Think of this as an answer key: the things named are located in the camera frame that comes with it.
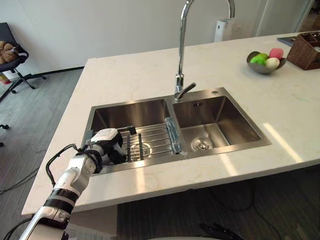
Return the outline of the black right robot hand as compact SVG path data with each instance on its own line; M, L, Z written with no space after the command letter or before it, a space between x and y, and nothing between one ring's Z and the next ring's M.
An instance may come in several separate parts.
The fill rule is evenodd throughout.
M217 223L213 226L204 223L199 224L199 228L209 236L219 240L244 240L240 235Z

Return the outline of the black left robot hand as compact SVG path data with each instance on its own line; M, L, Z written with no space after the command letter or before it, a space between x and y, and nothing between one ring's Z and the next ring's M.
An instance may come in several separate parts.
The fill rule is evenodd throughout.
M101 148L102 165L122 164L127 161L127 152L122 149L123 137L116 128L99 130L90 142Z

